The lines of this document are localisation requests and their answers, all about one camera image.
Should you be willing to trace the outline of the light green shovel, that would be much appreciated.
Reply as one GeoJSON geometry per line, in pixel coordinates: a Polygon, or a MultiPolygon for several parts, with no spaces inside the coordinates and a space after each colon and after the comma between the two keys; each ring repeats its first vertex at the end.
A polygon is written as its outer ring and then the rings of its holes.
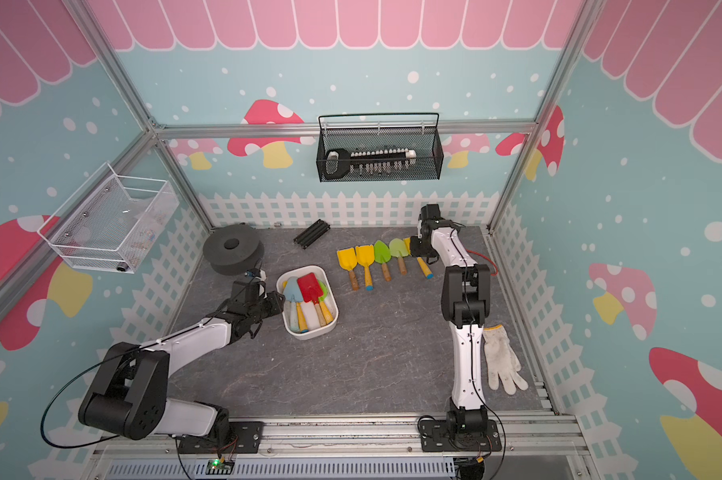
{"type": "Polygon", "coordinates": [[[406,275],[408,273],[408,270],[406,267],[405,258],[409,255],[409,252],[407,250],[404,240],[401,238],[393,238],[389,242],[388,246],[391,255],[397,260],[400,274],[406,275]]]}

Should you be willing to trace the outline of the green shovel wooden handle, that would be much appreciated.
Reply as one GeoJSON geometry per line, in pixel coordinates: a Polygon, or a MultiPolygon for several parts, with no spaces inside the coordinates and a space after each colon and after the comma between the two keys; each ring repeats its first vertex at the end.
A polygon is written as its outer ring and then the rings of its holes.
{"type": "Polygon", "coordinates": [[[384,279],[390,282],[392,280],[392,277],[388,263],[391,260],[391,253],[388,245],[382,240],[377,240],[373,246],[373,249],[375,262],[380,265],[384,279]]]}

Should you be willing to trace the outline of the light blue shovel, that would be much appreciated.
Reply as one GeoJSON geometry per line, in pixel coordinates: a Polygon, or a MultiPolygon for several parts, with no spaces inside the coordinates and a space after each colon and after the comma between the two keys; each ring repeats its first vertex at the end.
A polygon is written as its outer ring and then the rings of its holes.
{"type": "Polygon", "coordinates": [[[290,330],[294,333],[307,333],[308,327],[301,308],[303,297],[295,277],[290,277],[285,282],[283,294],[289,303],[288,317],[290,330]]]}

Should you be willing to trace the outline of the yellow shovel blue tip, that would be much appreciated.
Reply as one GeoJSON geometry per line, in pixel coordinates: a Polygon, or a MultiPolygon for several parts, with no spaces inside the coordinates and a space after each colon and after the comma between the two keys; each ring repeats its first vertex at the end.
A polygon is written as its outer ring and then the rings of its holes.
{"type": "Polygon", "coordinates": [[[371,265],[374,263],[374,247],[372,245],[361,245],[355,247],[357,262],[364,269],[365,289],[371,291],[374,288],[371,275],[371,265]]]}

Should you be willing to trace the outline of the white plastic storage box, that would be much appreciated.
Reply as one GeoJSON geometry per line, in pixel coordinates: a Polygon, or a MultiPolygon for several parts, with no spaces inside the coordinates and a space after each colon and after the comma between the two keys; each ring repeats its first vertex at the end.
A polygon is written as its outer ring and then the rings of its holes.
{"type": "Polygon", "coordinates": [[[284,273],[276,281],[277,292],[283,294],[284,284],[290,277],[295,277],[297,280],[299,277],[306,275],[308,273],[314,273],[315,276],[317,277],[318,281],[323,281],[327,285],[328,291],[329,291],[329,301],[331,302],[331,306],[332,306],[334,314],[335,314],[335,319],[331,324],[322,327],[319,324],[319,319],[318,319],[317,312],[316,312],[314,305],[312,303],[306,302],[303,299],[303,302],[301,303],[301,308],[302,308],[302,312],[305,316],[305,320],[306,320],[307,327],[308,327],[308,332],[302,333],[302,334],[294,333],[289,328],[289,317],[288,317],[289,303],[287,302],[287,300],[285,298],[284,310],[282,313],[283,324],[284,324],[284,327],[286,328],[287,332],[299,340],[309,340],[309,339],[324,335],[326,333],[329,333],[332,329],[335,328],[335,326],[337,325],[337,320],[339,318],[339,308],[338,308],[337,302],[335,300],[335,297],[333,295],[333,291],[329,285],[328,277],[326,276],[326,272],[319,266],[309,265],[309,266],[304,266],[304,267],[297,268],[297,269],[294,269],[294,270],[284,273]]]}

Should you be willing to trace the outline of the red shovel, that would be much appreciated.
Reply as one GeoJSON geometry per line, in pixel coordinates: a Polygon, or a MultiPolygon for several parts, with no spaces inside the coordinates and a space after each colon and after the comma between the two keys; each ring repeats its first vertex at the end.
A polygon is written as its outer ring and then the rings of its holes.
{"type": "Polygon", "coordinates": [[[314,273],[308,273],[297,279],[297,284],[306,302],[312,303],[316,309],[319,324],[324,327],[332,319],[325,304],[321,301],[323,294],[319,281],[314,273]]]}

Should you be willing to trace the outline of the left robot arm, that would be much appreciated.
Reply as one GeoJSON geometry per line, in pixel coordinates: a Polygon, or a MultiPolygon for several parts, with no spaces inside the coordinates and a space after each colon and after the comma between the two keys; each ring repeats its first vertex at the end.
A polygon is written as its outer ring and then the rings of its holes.
{"type": "Polygon", "coordinates": [[[231,296],[197,323],[142,344],[120,342],[103,360],[75,376],[95,376],[80,402],[78,422],[109,439],[150,435],[193,437],[220,451],[235,441],[225,407],[172,399],[169,380],[205,355],[249,337],[262,322],[283,312],[285,297],[254,277],[236,281],[231,296]]]}

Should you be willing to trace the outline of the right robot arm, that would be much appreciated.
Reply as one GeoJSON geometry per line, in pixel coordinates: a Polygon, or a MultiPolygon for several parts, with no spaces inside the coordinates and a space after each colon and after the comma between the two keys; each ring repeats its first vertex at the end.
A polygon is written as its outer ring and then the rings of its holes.
{"type": "Polygon", "coordinates": [[[418,221],[411,254],[444,265],[442,317],[452,338],[454,380],[446,415],[448,438],[469,436],[481,447],[501,449],[497,423],[481,386],[483,327],[490,313],[491,268],[477,262],[459,239],[461,227],[440,217],[418,221]]]}

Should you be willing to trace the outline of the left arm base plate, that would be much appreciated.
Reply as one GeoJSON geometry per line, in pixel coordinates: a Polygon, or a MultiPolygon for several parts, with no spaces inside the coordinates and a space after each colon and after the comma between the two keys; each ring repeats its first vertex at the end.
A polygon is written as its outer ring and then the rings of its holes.
{"type": "Polygon", "coordinates": [[[255,454],[265,424],[257,421],[227,422],[215,426],[204,437],[185,436],[179,442],[181,454],[255,454]]]}

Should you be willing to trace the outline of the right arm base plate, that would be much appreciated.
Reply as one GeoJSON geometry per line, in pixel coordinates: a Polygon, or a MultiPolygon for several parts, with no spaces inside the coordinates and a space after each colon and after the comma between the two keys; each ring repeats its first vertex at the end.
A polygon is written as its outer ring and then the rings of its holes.
{"type": "Polygon", "coordinates": [[[445,419],[423,415],[416,421],[421,449],[433,452],[500,452],[502,438],[497,424],[489,420],[483,431],[451,433],[445,419]]]}

